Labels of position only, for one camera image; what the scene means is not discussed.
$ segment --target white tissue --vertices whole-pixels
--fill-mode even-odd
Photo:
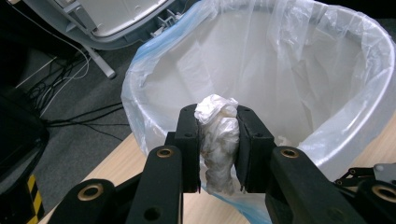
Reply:
[[[206,191],[233,194],[231,167],[239,143],[239,125],[236,119],[238,102],[216,94],[206,97],[195,109],[194,116],[201,125],[201,155],[207,171]]]

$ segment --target wooden surface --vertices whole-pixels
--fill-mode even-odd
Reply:
[[[396,115],[384,131],[364,150],[352,166],[372,167],[376,163],[396,162]],[[116,186],[143,171],[146,157],[134,137],[128,136],[86,179],[104,178]],[[40,223],[47,223],[50,214]],[[248,221],[232,206],[202,191],[184,194],[184,223],[230,223]]]

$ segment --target black cable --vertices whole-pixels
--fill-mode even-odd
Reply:
[[[111,136],[111,137],[113,137],[113,138],[115,138],[117,140],[122,141],[122,139],[118,138],[117,136],[115,136],[115,135],[113,135],[111,133],[102,132],[102,131],[100,131],[98,129],[93,128],[92,126],[95,126],[95,125],[96,126],[129,126],[128,124],[119,124],[119,123],[117,123],[117,124],[102,124],[102,123],[89,123],[89,122],[97,120],[97,119],[101,119],[101,118],[103,118],[103,117],[105,117],[107,115],[110,115],[110,114],[112,114],[112,113],[114,113],[116,111],[119,111],[119,110],[123,109],[123,106],[117,107],[115,109],[112,109],[112,110],[106,112],[105,114],[102,114],[100,116],[97,116],[97,117],[94,117],[94,118],[91,118],[91,119],[74,120],[74,119],[78,119],[78,118],[90,115],[92,113],[96,113],[96,112],[99,112],[99,111],[102,111],[102,110],[105,110],[105,109],[109,109],[111,107],[114,107],[114,106],[117,106],[117,105],[121,105],[121,104],[122,103],[115,103],[113,105],[106,105],[106,106],[100,107],[98,109],[94,109],[93,111],[82,113],[80,115],[74,116],[74,117],[72,117],[70,119],[57,119],[57,120],[53,120],[53,121],[47,121],[47,120],[44,120],[44,121],[45,121],[46,127],[48,127],[48,128],[60,128],[60,127],[66,127],[66,126],[72,126],[72,125],[82,125],[82,126],[90,128],[90,129],[92,129],[92,130],[94,130],[94,131],[96,131],[98,133],[102,133],[102,134],[105,134],[107,136]]]
[[[77,55],[66,61],[62,59],[53,60],[49,64],[49,73],[27,92],[34,108],[39,113],[50,103],[58,86],[69,79],[73,69],[84,61],[85,57]],[[54,69],[54,64],[59,64],[60,67],[55,67]]]
[[[81,123],[81,122],[78,122],[78,121],[69,121],[69,122],[70,122],[70,124],[67,124],[67,125],[64,125],[64,126],[49,126],[49,128],[59,128],[59,127],[65,127],[65,126],[71,126],[71,125],[82,125],[82,126],[90,128],[90,129],[92,129],[92,130],[94,130],[96,132],[99,132],[99,133],[111,136],[113,138],[116,138],[117,140],[120,140],[122,142],[122,139],[118,138],[117,136],[115,136],[115,135],[113,135],[111,133],[105,133],[105,132],[102,132],[100,130],[97,130],[97,129],[93,128],[92,124]]]
[[[104,110],[104,109],[108,109],[108,108],[113,107],[113,106],[116,106],[116,105],[122,105],[122,103],[116,103],[116,104],[113,104],[113,105],[103,106],[103,107],[100,107],[100,108],[95,109],[95,110],[93,110],[93,111],[86,112],[86,113],[83,113],[83,114],[74,116],[73,118],[70,118],[70,119],[56,119],[56,120],[52,120],[52,121],[47,121],[47,124],[48,124],[48,125],[52,125],[52,124],[66,123],[66,122],[68,122],[68,121],[71,121],[71,120],[74,120],[74,119],[78,119],[78,118],[81,118],[81,117],[90,115],[90,114],[92,114],[92,113],[99,112],[99,111]],[[108,113],[106,113],[106,114],[104,114],[104,115],[102,115],[102,116],[99,116],[99,117],[96,117],[96,118],[93,118],[93,119],[83,120],[83,121],[81,121],[81,122],[90,122],[90,121],[94,121],[94,120],[100,119],[100,118],[102,118],[102,117],[104,117],[104,116],[106,116],[106,115],[108,115],[108,114],[111,114],[111,113],[113,113],[113,112],[115,112],[115,111],[118,111],[118,110],[120,110],[120,109],[123,109],[123,107],[118,107],[118,108],[116,108],[116,109],[114,109],[114,110],[112,110],[112,111],[110,111],[110,112],[108,112]]]
[[[118,138],[117,136],[115,136],[115,135],[113,135],[113,134],[111,134],[111,133],[105,133],[105,132],[99,131],[99,130],[97,130],[97,129],[95,129],[95,128],[93,128],[92,126],[87,125],[87,124],[82,124],[82,125],[84,125],[85,127],[90,128],[90,129],[92,129],[92,130],[94,130],[94,131],[96,131],[96,132],[99,132],[99,133],[102,133],[102,134],[111,136],[111,137],[113,137],[113,138],[115,138],[115,139],[120,140],[120,142],[122,142],[122,139]]]

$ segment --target plastic liner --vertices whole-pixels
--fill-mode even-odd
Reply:
[[[277,144],[302,149],[334,180],[394,113],[394,75],[394,43],[359,12],[306,0],[204,0],[138,50],[121,98],[146,154],[176,129],[180,108],[215,93],[252,108]],[[270,222],[263,194],[217,196],[252,223]]]

